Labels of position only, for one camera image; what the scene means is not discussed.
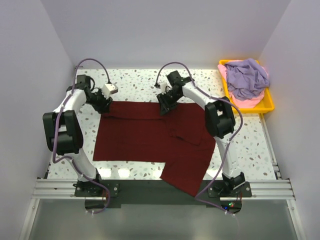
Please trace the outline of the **dark red t shirt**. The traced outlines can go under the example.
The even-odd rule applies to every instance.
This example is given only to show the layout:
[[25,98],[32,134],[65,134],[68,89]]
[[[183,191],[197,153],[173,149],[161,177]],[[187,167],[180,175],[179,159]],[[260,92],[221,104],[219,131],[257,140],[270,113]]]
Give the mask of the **dark red t shirt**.
[[161,115],[155,102],[115,101],[100,118],[93,160],[164,163],[160,178],[195,197],[215,145],[195,103]]

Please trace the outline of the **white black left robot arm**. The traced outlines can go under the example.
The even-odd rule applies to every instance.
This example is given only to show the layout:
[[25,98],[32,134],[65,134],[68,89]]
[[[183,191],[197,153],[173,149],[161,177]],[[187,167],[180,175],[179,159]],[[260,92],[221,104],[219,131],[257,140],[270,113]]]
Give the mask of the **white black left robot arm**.
[[111,82],[96,88],[92,77],[78,75],[67,88],[62,103],[42,116],[46,144],[52,152],[53,163],[63,160],[70,163],[77,174],[74,187],[86,197],[108,198],[110,193],[83,149],[84,136],[77,114],[85,104],[92,106],[99,114],[108,113],[113,101],[112,95],[117,92],[118,87]]

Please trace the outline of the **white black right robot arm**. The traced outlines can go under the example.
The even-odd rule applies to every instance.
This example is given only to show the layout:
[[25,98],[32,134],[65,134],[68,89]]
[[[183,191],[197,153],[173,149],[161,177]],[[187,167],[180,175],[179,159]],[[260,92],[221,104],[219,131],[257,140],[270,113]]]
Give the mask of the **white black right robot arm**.
[[246,182],[237,152],[232,146],[233,138],[240,128],[235,130],[236,119],[229,99],[212,96],[196,85],[191,76],[182,77],[178,71],[167,76],[169,83],[158,81],[154,87],[161,90],[157,95],[160,114],[165,115],[178,106],[178,100],[186,97],[194,101],[204,110],[204,122],[207,132],[215,139],[221,157],[223,192],[230,197],[235,196]]

